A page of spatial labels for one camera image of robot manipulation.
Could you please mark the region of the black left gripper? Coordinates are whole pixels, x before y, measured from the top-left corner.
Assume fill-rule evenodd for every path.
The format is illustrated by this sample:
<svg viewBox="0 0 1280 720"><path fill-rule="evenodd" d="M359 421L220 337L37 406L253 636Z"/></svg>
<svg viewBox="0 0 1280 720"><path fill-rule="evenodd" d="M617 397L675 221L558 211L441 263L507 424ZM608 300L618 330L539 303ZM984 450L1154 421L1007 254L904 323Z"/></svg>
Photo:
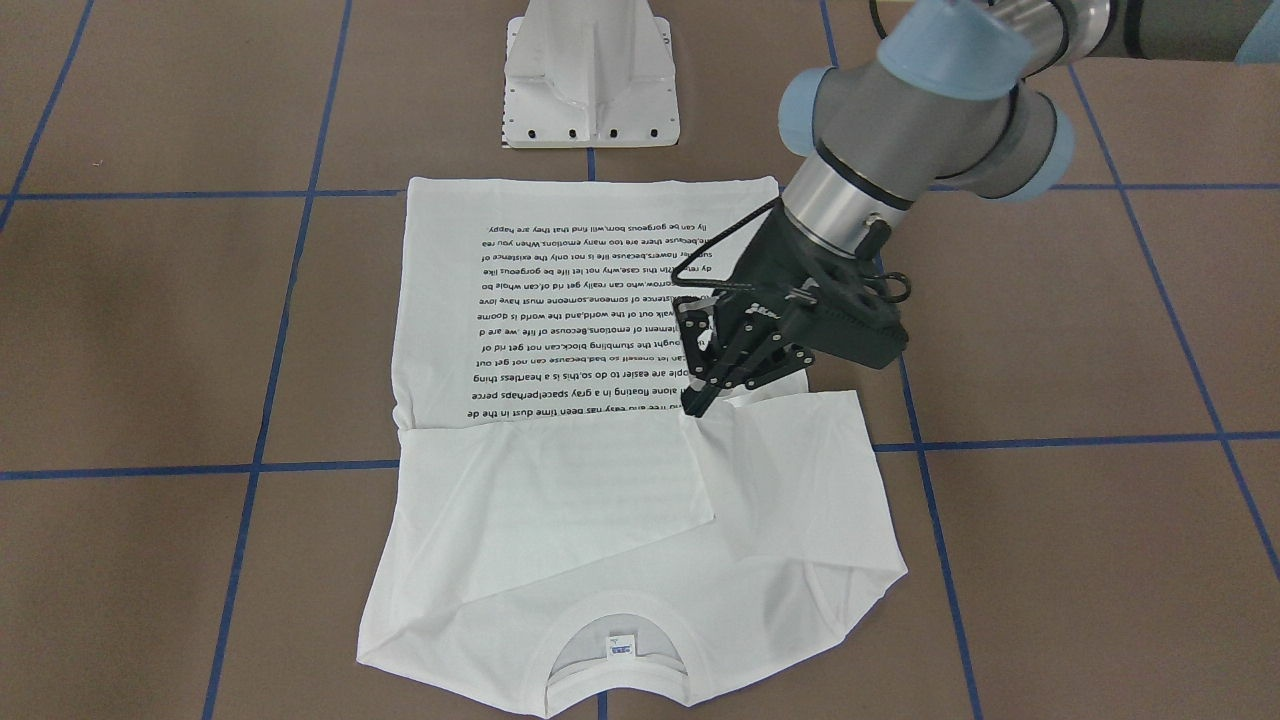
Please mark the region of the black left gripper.
<svg viewBox="0 0 1280 720"><path fill-rule="evenodd" d="M719 237L726 240L755 219L762 223L730 277L714 283L713 296L676 299L690 375L682 409L690 416L703 416L722 393L759 389L791 373L791 343L781 329L786 296L805 281L829 277L884 297L884 275L876 265L884 245L879 214L856 222L854 249L847 252L814 241L781 204L758 208Z"/></svg>

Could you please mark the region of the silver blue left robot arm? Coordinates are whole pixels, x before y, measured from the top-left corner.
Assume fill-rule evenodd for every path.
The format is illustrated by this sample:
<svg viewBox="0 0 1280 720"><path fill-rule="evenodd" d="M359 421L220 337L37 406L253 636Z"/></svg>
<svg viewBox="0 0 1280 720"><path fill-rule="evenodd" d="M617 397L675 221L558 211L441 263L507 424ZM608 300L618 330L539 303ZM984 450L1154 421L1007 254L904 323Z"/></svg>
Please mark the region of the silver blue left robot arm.
<svg viewBox="0 0 1280 720"><path fill-rule="evenodd" d="M804 163L744 218L756 232L722 281L672 272L687 360L684 411L799 372L815 354L881 369L908 346L909 279L876 261L933 184L1020 201L1069 168L1071 122L1027 79L1087 56L1277 60L1275 1L916 1L876 56L803 72L780 133Z"/></svg>

